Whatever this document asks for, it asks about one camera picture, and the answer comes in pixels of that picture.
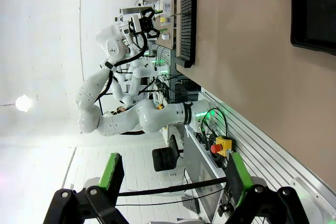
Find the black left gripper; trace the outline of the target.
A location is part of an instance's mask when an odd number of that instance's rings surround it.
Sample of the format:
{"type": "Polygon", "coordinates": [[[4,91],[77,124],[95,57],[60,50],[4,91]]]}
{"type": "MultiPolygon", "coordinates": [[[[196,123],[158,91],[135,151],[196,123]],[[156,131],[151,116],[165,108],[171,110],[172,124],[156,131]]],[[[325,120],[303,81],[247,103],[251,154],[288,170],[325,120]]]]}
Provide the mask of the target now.
{"type": "Polygon", "coordinates": [[[167,28],[156,29],[153,27],[152,18],[155,14],[163,13],[162,10],[154,10],[153,8],[147,8],[141,12],[141,18],[139,23],[141,30],[146,33],[147,38],[159,38],[160,34],[167,31],[167,28]]]}

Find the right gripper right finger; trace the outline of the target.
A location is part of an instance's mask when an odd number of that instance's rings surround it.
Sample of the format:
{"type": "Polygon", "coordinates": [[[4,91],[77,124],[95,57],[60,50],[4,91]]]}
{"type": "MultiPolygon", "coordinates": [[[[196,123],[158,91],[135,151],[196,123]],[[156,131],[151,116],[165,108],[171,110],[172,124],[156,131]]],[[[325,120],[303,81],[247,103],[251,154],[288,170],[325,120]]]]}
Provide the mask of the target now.
{"type": "Polygon", "coordinates": [[[239,153],[230,154],[225,174],[236,206],[227,223],[252,223],[256,217],[268,223],[309,223],[295,189],[273,191],[255,184],[239,153]]]}

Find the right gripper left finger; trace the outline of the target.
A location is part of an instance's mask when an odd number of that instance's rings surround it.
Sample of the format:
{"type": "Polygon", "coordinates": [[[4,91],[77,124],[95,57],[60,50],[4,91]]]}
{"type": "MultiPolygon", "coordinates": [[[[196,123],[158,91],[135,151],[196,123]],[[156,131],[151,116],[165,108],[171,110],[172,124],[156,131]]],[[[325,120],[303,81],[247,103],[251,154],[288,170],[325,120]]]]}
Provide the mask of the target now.
{"type": "Polygon", "coordinates": [[[97,185],[79,192],[64,188],[55,192],[44,223],[84,223],[87,219],[125,223],[125,217],[116,208],[123,178],[122,156],[112,153],[97,185]]]}

